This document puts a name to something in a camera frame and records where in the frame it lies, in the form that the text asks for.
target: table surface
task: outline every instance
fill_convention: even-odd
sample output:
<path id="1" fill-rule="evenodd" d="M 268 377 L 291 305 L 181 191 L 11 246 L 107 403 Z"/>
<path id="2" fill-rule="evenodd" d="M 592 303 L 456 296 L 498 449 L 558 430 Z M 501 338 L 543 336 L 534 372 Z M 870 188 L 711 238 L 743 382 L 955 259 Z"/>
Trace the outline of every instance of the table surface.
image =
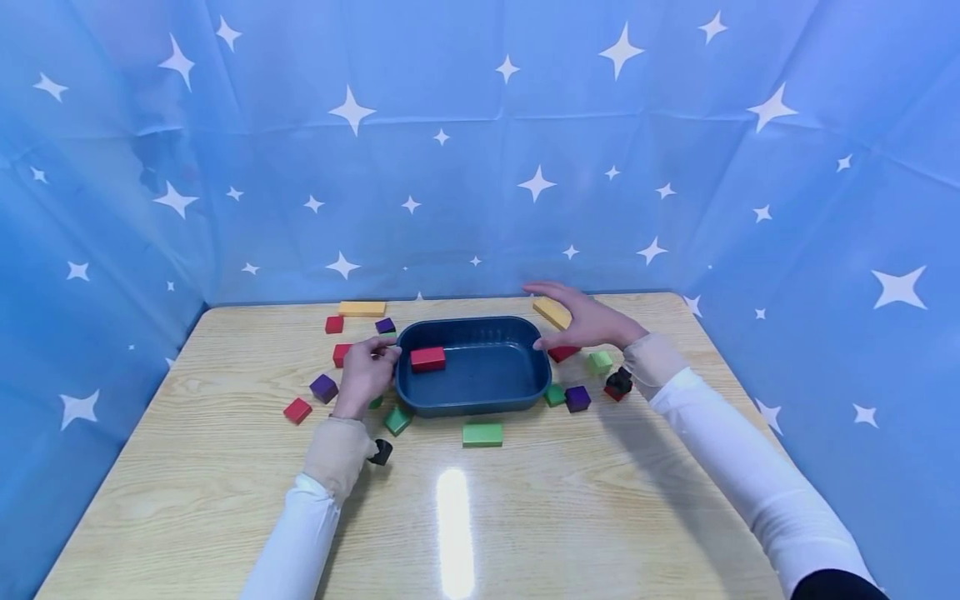
<path id="1" fill-rule="evenodd" d="M 772 435 L 683 301 L 597 297 L 668 335 L 694 368 Z M 236 598 L 300 470 L 315 401 L 300 426 L 281 414 L 333 345 L 374 333 L 333 304 L 230 307 L 201 318 L 37 598 Z M 529 298 L 390 302 L 416 321 L 518 315 L 552 329 Z M 503 423 L 500 448 L 461 448 L 464 419 L 414 419 L 390 464 L 368 466 L 344 509 L 318 598 L 778 598 L 747 527 L 636 392 L 620 403 L 586 353 L 554 366 L 593 403 L 544 402 Z M 621 356 L 612 351 L 618 365 Z"/>

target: yellow block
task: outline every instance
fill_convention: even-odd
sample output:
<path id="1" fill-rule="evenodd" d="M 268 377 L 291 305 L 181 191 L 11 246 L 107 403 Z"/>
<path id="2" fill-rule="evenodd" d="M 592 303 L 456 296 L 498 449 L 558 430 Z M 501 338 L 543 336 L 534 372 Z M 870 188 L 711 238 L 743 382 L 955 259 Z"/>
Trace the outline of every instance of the yellow block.
<path id="1" fill-rule="evenodd" d="M 541 296 L 534 300 L 534 310 L 558 329 L 570 327 L 570 313 L 566 312 L 564 306 L 556 300 Z"/>
<path id="2" fill-rule="evenodd" d="M 387 314 L 387 302 L 340 302 L 338 313 L 345 317 L 382 317 Z"/>

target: blue backdrop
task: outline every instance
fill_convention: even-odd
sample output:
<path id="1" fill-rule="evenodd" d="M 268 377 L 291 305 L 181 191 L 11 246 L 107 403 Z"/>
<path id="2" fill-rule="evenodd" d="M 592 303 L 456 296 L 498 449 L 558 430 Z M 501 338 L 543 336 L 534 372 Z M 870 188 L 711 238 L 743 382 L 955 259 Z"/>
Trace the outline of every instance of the blue backdrop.
<path id="1" fill-rule="evenodd" d="M 960 5 L 0 5 L 0 596 L 205 305 L 675 290 L 894 598 L 960 534 Z"/>

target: purple cube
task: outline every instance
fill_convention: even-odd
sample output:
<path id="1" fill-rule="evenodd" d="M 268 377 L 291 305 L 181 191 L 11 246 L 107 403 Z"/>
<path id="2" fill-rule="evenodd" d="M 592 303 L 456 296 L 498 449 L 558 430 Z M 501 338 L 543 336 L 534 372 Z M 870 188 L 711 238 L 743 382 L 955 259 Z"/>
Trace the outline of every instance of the purple cube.
<path id="1" fill-rule="evenodd" d="M 377 333 L 390 333 L 391 331 L 396 331 L 396 325 L 394 325 L 394 321 L 390 317 L 387 317 L 383 321 L 376 322 Z"/>
<path id="2" fill-rule="evenodd" d="M 590 394 L 587 393 L 587 388 L 582 385 L 568 388 L 564 392 L 564 396 L 566 396 L 566 409 L 571 413 L 579 413 L 590 407 Z"/>
<path id="3" fill-rule="evenodd" d="M 325 374 L 317 377 L 317 380 L 310 384 L 310 391 L 323 404 L 327 404 L 339 392 L 337 383 Z"/>

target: green cube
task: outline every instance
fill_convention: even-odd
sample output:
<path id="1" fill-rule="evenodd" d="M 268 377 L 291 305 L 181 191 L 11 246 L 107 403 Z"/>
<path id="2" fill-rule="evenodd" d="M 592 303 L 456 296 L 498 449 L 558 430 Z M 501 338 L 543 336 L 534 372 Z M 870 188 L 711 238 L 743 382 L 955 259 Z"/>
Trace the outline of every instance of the green cube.
<path id="1" fill-rule="evenodd" d="M 394 410 L 390 411 L 387 418 L 383 420 L 383 424 L 386 425 L 387 429 L 390 429 L 390 433 L 396 437 L 403 433 L 403 430 L 407 428 L 407 425 L 409 425 L 413 419 L 412 416 L 403 412 L 403 409 L 399 406 L 395 406 Z"/>
<path id="2" fill-rule="evenodd" d="M 594 375 L 606 375 L 613 367 L 613 360 L 605 351 L 593 352 L 587 359 L 590 372 Z"/>
<path id="3" fill-rule="evenodd" d="M 546 400 L 546 405 L 550 408 L 553 408 L 558 404 L 563 404 L 566 402 L 564 388 L 560 387 L 556 383 L 550 384 L 550 387 L 546 389 L 546 394 L 543 395 L 543 399 Z"/>
<path id="4" fill-rule="evenodd" d="M 503 425 L 500 423 L 464 424 L 464 448 L 500 447 L 503 445 Z"/>

